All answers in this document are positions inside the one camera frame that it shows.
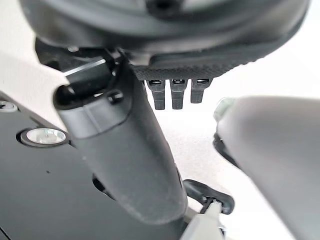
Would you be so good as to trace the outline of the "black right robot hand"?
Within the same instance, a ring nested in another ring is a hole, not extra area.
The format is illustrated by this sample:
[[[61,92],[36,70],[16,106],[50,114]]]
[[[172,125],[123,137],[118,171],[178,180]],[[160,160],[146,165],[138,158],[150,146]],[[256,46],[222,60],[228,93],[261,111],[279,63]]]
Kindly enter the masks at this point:
[[[52,102],[98,180],[134,218],[181,219],[187,194],[148,102],[198,104],[213,79],[280,48],[308,0],[21,0],[42,65],[66,85]]]

